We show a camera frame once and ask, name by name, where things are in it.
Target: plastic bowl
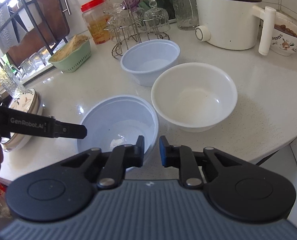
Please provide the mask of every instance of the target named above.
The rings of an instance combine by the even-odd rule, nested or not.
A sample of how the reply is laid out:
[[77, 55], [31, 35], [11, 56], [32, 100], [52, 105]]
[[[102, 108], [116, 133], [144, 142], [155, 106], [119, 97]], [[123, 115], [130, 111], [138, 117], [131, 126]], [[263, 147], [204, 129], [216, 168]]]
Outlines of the plastic bowl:
[[182, 130], [202, 132], [231, 114], [237, 90], [223, 70], [205, 63], [184, 63], [158, 77], [151, 98], [164, 119]]
[[173, 41], [145, 41], [123, 55], [121, 67], [137, 84], [151, 87], [160, 74], [176, 65], [180, 52]]
[[99, 147], [110, 152], [122, 144], [136, 144], [144, 136], [144, 161], [157, 142], [158, 117], [154, 108], [145, 100], [131, 95], [105, 99], [95, 105], [82, 120], [87, 136], [77, 140], [78, 152]]

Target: glass cup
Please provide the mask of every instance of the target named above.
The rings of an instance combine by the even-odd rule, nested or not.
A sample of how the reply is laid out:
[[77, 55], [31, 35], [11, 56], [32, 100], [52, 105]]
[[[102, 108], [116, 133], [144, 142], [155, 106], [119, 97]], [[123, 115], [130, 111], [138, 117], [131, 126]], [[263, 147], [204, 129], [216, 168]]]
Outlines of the glass cup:
[[24, 70], [24, 73], [27, 77], [36, 73], [32, 62], [28, 58], [21, 63], [20, 67]]
[[29, 60], [33, 64], [33, 67], [36, 70], [36, 72], [42, 70], [45, 67], [41, 57], [36, 52], [33, 55], [31, 55], [31, 57], [29, 57]]
[[140, 0], [124, 0], [122, 2], [122, 5], [124, 5], [129, 10], [130, 14], [132, 14], [137, 28], [141, 31], [145, 31], [145, 26], [143, 22], [145, 10], [141, 7], [138, 7], [139, 2]]
[[104, 13], [111, 16], [105, 29], [109, 31], [111, 40], [117, 43], [130, 37], [131, 23], [124, 9], [125, 6], [121, 3], [108, 4], [104, 9]]
[[14, 65], [4, 65], [0, 68], [0, 84], [5, 88], [6, 92], [8, 92], [12, 98], [17, 99], [26, 91], [26, 89], [12, 72], [11, 68], [17, 69], [17, 67]]
[[40, 56], [42, 62], [44, 63], [44, 65], [46, 66], [48, 64], [48, 60], [51, 57], [51, 54], [49, 53], [49, 51], [47, 50], [47, 48], [44, 46], [43, 48], [41, 48], [37, 54]]
[[170, 29], [167, 10], [157, 7], [156, 0], [148, 0], [151, 7], [144, 13], [144, 22], [147, 33], [164, 33]]
[[180, 30], [195, 30], [199, 25], [196, 0], [173, 0], [177, 27]]

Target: cutting board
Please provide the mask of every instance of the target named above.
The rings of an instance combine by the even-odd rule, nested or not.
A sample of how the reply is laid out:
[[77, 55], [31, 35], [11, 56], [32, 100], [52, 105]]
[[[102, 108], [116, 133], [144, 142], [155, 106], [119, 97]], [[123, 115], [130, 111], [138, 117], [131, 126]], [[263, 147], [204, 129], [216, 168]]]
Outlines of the cutting board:
[[[69, 34], [69, 26], [65, 15], [62, 13], [62, 5], [60, 0], [37, 0], [40, 4], [41, 10], [53, 32], [56, 41], [60, 41]], [[39, 25], [43, 36], [47, 40], [48, 44], [56, 42], [47, 30], [47, 25], [42, 22]], [[8, 51], [10, 57], [14, 63], [19, 66], [24, 59], [30, 57], [33, 53], [44, 47], [44, 42], [39, 37], [39, 34], [34, 28], [26, 34], [21, 44], [13, 46]]]

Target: wine glass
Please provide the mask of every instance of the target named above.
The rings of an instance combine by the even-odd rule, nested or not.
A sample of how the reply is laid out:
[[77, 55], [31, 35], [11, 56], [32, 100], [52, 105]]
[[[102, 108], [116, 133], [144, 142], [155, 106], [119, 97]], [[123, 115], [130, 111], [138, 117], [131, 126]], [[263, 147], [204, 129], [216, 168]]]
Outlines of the wine glass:
[[134, 22], [137, 26], [142, 31], [145, 31], [145, 26], [144, 26], [144, 9], [141, 7], [138, 7], [140, 0], [125, 0], [122, 2], [122, 4], [130, 10], [130, 14], [132, 14], [134, 18]]
[[144, 22], [148, 33], [160, 34], [170, 29], [167, 10], [157, 7], [156, 0], [149, 1], [151, 7], [144, 14]]

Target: glass jar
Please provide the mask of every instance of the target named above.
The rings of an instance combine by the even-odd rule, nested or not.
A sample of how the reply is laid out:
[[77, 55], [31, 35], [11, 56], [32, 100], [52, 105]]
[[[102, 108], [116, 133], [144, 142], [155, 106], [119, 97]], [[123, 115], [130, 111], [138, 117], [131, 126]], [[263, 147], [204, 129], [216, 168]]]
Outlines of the glass jar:
[[95, 44], [102, 44], [110, 39], [110, 33], [105, 31], [110, 16], [104, 14], [105, 0], [93, 0], [81, 7], [82, 17], [87, 25]]

